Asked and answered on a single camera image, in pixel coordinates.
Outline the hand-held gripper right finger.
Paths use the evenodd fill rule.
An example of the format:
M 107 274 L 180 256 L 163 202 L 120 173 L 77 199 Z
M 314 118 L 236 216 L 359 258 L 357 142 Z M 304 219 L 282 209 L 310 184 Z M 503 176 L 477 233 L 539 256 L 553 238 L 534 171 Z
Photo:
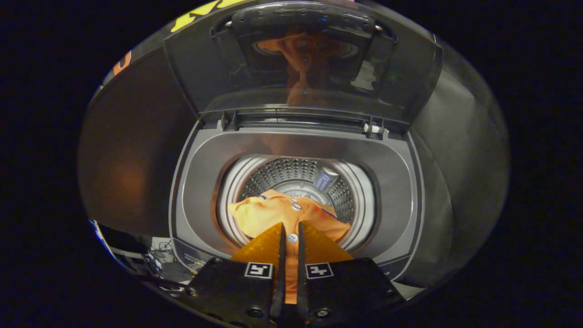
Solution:
M 297 234 L 297 311 L 305 325 L 362 323 L 403 307 L 405 298 L 372 259 L 353 259 L 308 223 Z

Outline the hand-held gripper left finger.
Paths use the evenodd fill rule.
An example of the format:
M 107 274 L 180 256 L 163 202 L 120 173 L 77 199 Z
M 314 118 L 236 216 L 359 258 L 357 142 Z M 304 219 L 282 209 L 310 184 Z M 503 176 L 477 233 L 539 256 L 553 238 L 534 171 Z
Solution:
M 286 231 L 277 223 L 231 259 L 208 260 L 180 301 L 225 326 L 276 326 L 285 294 Z

